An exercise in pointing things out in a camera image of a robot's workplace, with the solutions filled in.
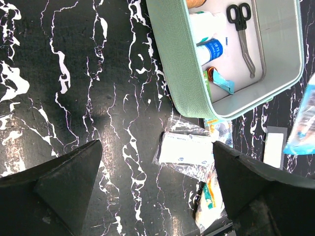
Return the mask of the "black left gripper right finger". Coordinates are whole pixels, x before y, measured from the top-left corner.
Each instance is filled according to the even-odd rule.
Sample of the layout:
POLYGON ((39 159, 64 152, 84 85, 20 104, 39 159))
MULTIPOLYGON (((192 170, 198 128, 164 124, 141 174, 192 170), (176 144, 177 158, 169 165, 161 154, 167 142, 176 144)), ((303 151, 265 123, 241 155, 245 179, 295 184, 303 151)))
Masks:
POLYGON ((315 181, 214 142, 213 154, 228 219, 238 236, 313 236, 315 181))

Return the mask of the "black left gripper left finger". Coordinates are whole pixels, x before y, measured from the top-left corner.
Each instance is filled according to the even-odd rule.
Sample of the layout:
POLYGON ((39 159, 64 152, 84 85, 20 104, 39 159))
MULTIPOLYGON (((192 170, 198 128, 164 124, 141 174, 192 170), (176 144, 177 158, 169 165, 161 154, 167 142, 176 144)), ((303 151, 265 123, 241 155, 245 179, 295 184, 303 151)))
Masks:
POLYGON ((2 236, 79 236, 102 157, 100 140, 0 179, 2 236))

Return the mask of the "blue mask packet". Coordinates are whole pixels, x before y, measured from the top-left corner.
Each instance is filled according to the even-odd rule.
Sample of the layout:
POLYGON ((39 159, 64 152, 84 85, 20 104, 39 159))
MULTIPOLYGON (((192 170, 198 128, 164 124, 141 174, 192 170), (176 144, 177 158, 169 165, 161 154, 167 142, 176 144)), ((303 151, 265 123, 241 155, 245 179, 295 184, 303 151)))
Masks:
POLYGON ((290 136, 283 150, 285 154, 315 153, 315 77, 312 76, 304 92, 290 136))

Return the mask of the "teal plaster packet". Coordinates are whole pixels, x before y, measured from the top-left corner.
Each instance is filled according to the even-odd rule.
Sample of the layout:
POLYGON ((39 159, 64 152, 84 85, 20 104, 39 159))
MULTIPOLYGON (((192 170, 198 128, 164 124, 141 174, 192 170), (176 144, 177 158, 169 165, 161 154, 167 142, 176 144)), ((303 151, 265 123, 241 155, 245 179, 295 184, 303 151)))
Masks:
POLYGON ((204 128, 209 131, 217 141, 233 147, 232 121, 221 119, 204 119, 204 128))

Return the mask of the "cyan sachet strip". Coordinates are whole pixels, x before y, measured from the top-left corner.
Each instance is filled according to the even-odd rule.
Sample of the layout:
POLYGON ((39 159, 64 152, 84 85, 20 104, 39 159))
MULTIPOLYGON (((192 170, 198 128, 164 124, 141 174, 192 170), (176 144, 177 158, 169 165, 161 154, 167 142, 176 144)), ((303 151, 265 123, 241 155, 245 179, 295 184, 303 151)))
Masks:
POLYGON ((221 89, 231 95, 234 94, 235 84, 233 81, 224 79, 223 76, 216 69, 213 70, 212 78, 215 85, 219 86, 221 89))

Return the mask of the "small green box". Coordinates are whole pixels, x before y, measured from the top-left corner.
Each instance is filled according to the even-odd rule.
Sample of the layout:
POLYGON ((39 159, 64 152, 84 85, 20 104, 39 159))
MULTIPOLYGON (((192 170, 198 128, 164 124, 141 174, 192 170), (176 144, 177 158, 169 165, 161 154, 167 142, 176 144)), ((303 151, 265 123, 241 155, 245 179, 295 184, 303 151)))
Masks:
POLYGON ((204 81, 205 81, 205 84, 206 84, 206 88, 207 88, 207 92, 208 92, 209 98, 211 98, 210 81, 209 81, 209 76, 208 76, 207 70, 203 71, 203 77, 204 77, 204 81))

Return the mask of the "mint green medicine case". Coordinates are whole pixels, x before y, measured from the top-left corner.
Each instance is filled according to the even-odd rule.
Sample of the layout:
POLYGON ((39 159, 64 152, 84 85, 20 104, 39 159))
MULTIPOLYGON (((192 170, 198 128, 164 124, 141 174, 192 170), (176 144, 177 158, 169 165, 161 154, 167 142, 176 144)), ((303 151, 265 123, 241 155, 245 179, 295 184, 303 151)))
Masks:
POLYGON ((247 22, 249 55, 255 77, 242 56, 238 32, 227 24, 218 37, 224 54, 201 66, 189 14, 226 13, 239 0, 208 0, 188 9, 184 0, 149 0, 147 8, 171 98, 177 111, 189 118, 232 120, 295 85, 303 74, 304 49, 300 3, 297 0, 251 0, 247 22), (210 82, 209 98, 203 71, 215 67, 234 82, 234 94, 210 82))

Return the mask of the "white pill bottle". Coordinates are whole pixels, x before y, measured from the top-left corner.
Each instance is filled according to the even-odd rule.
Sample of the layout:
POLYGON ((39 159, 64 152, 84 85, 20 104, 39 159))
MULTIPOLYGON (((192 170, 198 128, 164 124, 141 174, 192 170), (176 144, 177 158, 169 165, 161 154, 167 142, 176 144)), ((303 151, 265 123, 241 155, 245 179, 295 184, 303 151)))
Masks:
POLYGON ((215 34, 222 32, 227 23, 224 13, 199 11, 189 14, 192 36, 196 44, 210 40, 215 34))

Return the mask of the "black handled scissors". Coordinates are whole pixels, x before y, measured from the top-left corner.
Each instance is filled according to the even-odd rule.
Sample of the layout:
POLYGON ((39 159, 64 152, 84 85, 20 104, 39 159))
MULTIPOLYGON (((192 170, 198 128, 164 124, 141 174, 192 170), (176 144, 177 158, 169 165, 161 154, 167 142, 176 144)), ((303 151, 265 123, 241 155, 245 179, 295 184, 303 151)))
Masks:
POLYGON ((234 24, 235 29, 238 32, 242 56, 250 72, 250 78, 253 79, 255 77, 256 68, 249 55, 246 37, 247 21, 252 17, 251 7, 246 2, 243 2, 240 5, 231 4, 227 7, 226 14, 228 22, 234 24))

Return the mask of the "brown bottle orange cap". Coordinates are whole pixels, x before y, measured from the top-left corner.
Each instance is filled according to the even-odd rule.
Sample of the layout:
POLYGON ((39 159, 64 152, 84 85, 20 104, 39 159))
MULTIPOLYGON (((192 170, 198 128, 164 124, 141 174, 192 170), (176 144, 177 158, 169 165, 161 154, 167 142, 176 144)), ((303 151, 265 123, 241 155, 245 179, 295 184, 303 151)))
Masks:
POLYGON ((206 0, 186 0, 188 9, 200 7, 205 3, 206 0))

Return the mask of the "small red round tin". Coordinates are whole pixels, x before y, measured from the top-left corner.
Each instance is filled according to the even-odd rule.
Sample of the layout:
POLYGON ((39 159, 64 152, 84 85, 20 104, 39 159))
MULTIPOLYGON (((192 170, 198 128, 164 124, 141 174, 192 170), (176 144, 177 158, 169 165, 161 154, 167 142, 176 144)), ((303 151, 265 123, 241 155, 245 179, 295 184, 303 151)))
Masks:
POLYGON ((216 71, 217 69, 213 66, 209 67, 206 71, 207 71, 207 76, 208 76, 208 81, 209 82, 212 82, 214 83, 214 72, 216 71))

